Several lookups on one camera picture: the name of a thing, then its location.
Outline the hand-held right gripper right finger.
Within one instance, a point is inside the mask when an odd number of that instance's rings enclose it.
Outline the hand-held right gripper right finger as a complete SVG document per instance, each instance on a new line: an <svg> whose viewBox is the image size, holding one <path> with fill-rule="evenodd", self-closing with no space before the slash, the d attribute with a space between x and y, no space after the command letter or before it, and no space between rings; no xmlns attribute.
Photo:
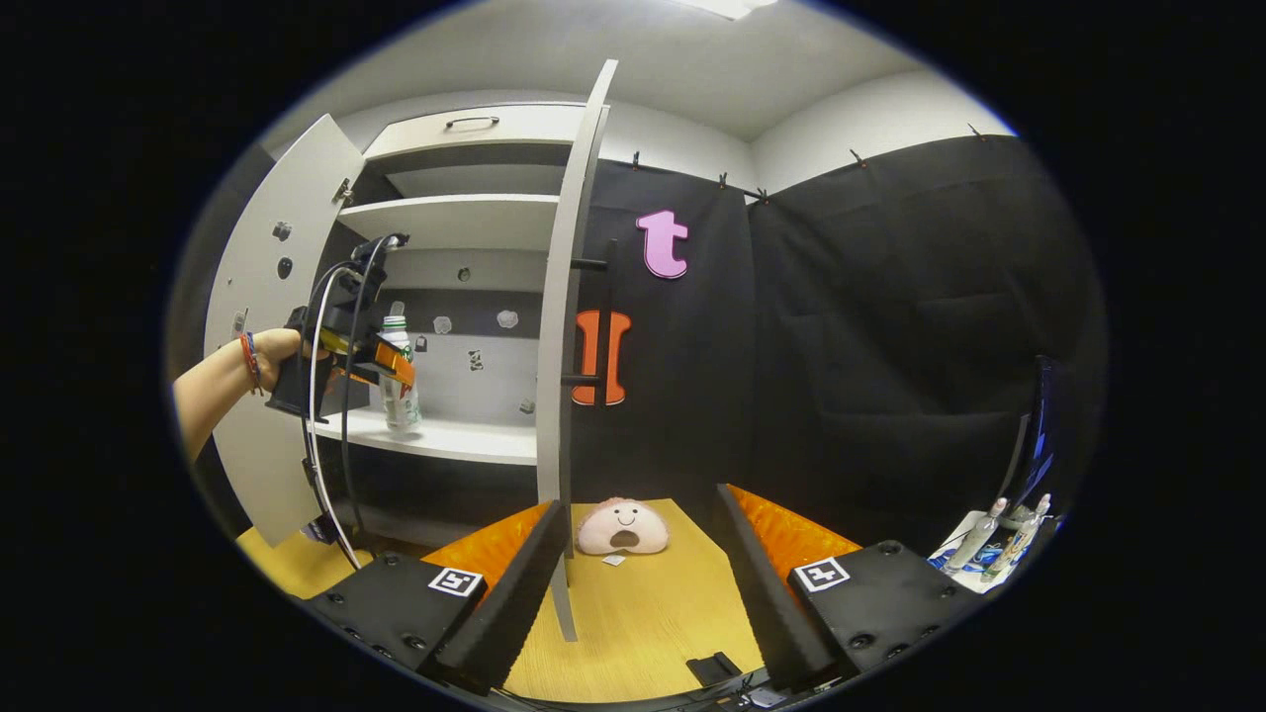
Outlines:
<svg viewBox="0 0 1266 712"><path fill-rule="evenodd" d="M887 666L986 601L899 541L860 547L730 484L717 486L714 536L779 689L805 692Z"/></svg>

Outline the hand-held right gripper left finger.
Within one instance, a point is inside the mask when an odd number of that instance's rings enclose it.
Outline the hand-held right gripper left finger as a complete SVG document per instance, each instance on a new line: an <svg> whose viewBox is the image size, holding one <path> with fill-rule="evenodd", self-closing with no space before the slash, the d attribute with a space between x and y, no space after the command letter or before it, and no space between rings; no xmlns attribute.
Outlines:
<svg viewBox="0 0 1266 712"><path fill-rule="evenodd" d="M314 598L368 652L476 696L517 663L570 541L561 500L529 505L428 556L384 552Z"/></svg>

